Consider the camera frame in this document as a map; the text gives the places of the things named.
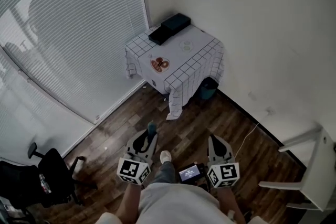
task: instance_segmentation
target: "small screen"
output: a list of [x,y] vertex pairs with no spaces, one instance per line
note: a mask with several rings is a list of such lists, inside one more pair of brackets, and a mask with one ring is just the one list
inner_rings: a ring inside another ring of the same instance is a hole
[[180,178],[182,181],[186,181],[194,176],[197,176],[200,174],[197,165],[194,165],[192,167],[187,168],[186,170],[180,171]]

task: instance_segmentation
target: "cable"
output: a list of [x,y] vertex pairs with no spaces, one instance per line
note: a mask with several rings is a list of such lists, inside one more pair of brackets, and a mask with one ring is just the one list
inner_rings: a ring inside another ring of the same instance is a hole
[[260,122],[262,122],[262,120],[264,120],[264,118],[266,118],[268,115],[269,115],[269,114],[267,114],[266,116],[264,116],[264,117],[263,117],[263,118],[256,124],[256,126],[254,126],[253,130],[250,131],[250,132],[248,133],[248,135],[245,136],[245,138],[244,138],[244,140],[243,140],[243,142],[242,142],[240,148],[238,149],[238,151],[237,151],[237,153],[236,153],[236,155],[235,155],[235,158],[237,157],[238,152],[240,151],[240,149],[243,147],[243,144],[244,144],[246,138],[247,138],[247,137],[248,137],[248,136],[249,136],[249,135],[256,129],[256,127],[260,124]]

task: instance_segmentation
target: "wooden floor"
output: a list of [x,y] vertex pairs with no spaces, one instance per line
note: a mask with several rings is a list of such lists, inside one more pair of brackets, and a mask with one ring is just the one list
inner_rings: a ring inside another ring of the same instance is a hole
[[[43,208],[34,206],[33,211],[57,223],[94,223],[103,212],[115,212],[127,186],[116,177],[119,157],[125,145],[137,131],[154,121],[158,126],[159,141],[154,155],[153,172],[145,181],[145,186],[154,177],[160,166],[161,150],[172,153],[176,168],[194,161],[207,163],[207,140],[211,133],[224,138],[234,153],[254,124],[241,114],[229,100],[218,93],[209,101],[193,98],[184,107],[181,117],[166,121],[168,102],[150,85],[140,89],[66,158],[71,164],[76,156],[87,158],[77,179],[95,181],[99,190],[77,187],[78,197],[85,206],[68,204]],[[278,145],[259,128],[246,140],[237,156],[240,166],[240,180],[233,188],[243,213],[249,210],[254,216],[261,216],[269,223],[298,223],[304,210],[286,208],[286,203],[301,201],[298,191],[265,189],[259,181],[298,182],[303,169],[286,153],[278,152]]]

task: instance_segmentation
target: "white tablecloth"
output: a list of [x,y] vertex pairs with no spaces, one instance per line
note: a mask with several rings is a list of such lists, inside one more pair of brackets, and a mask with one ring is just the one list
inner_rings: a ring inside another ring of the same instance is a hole
[[159,46],[148,39],[157,27],[126,44],[127,76],[142,76],[160,93],[169,93],[170,113],[175,120],[182,113],[203,79],[218,84],[223,76],[223,44],[195,26],[188,26]]

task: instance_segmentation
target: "shoe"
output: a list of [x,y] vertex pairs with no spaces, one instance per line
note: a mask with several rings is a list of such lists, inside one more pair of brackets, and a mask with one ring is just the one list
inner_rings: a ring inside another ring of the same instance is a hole
[[160,161],[163,164],[164,162],[171,162],[172,161],[172,155],[169,151],[161,151],[160,154]]

